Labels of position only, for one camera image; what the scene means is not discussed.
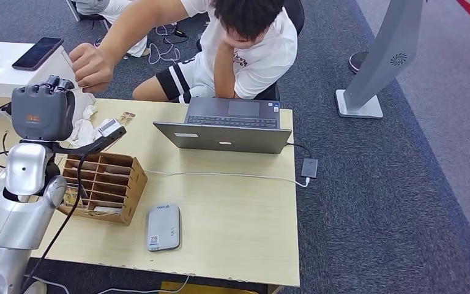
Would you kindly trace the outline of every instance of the cardboard organizer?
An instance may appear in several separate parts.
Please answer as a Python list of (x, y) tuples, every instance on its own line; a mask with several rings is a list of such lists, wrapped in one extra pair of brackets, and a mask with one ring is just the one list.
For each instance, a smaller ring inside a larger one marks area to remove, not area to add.
[[(62, 176), (68, 185), (78, 183), (76, 170), (79, 163), (78, 156), (67, 157)], [(147, 180), (136, 157), (109, 153), (90, 155), (81, 169), (82, 187), (87, 198), (81, 194), (83, 206), (79, 206), (73, 215), (130, 225)], [(116, 208), (118, 212), (95, 211), (97, 206)], [(64, 201), (58, 208), (64, 214), (71, 209), (72, 205), (66, 205)]]

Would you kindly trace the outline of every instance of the floor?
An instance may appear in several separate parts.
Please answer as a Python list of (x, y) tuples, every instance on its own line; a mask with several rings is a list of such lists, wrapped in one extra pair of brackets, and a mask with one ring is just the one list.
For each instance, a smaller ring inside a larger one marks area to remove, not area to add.
[[(388, 0), (358, 0), (374, 34)], [(424, 5), (416, 61), (397, 78), (470, 223), (470, 16), (456, 1)]]
[[(340, 118), (334, 94), (353, 78), (348, 56), (373, 40), (387, 1), (303, 0), (297, 60), (278, 84), (283, 106), (294, 112), (295, 141), (308, 146), (320, 166), (318, 179), (297, 190), (301, 287), (284, 293), (470, 293), (470, 201), (464, 197), (470, 195), (470, 30), (452, 26), (470, 28), (470, 20), (448, 1), (425, 5), (420, 58), (378, 94), (384, 118), (372, 121)], [(190, 36), (177, 46), (183, 60), (195, 54), (204, 20), (181, 23)], [(103, 33), (75, 22), (62, 0), (0, 0), (3, 42), (62, 37), (69, 51)], [(154, 32), (149, 39), (167, 48)], [(437, 50), (440, 42), (446, 50)], [(172, 64), (123, 60), (100, 96), (130, 99), (137, 84)], [(416, 69), (431, 75), (417, 80)], [(303, 152), (296, 156), (300, 169)], [(57, 261), (44, 263), (39, 276), (72, 293), (146, 290), (184, 280)], [(265, 291), (233, 281), (190, 282)]]

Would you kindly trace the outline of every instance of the man's hand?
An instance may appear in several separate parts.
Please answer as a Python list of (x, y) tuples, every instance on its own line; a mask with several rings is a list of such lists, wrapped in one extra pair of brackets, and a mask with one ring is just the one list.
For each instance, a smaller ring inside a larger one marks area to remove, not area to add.
[(114, 61), (99, 48), (83, 43), (69, 53), (69, 58), (76, 83), (83, 92), (102, 92), (113, 80)]

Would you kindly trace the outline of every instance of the laptop keyboard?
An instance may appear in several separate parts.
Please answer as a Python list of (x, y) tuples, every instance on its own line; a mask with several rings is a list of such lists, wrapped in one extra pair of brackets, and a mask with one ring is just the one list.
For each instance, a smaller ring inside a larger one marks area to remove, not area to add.
[(211, 126), (258, 127), (261, 129), (276, 129), (276, 119), (254, 118), (218, 118), (215, 116), (189, 116), (188, 124), (207, 124)]

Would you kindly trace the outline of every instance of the desk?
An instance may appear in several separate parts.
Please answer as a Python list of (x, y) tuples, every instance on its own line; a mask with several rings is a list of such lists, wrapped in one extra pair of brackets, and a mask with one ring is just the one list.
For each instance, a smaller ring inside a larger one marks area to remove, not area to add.
[[(294, 150), (280, 155), (179, 150), (153, 121), (182, 122), (186, 105), (97, 99), (93, 125), (123, 111), (136, 114), (127, 135), (108, 152), (135, 156), (145, 170), (161, 172), (247, 173), (294, 179)], [(281, 125), (293, 128), (291, 110), (280, 113)], [(1, 138), (12, 130), (0, 119)], [(17, 142), (8, 136), (7, 147)], [(48, 254), (49, 259), (137, 270), (231, 279), (268, 285), (299, 286), (296, 187), (288, 181), (235, 176), (160, 176), (149, 182), (129, 227), (73, 217)], [(181, 246), (149, 252), (145, 218), (152, 205), (177, 203), (182, 216)], [(40, 250), (59, 228), (56, 212)]]

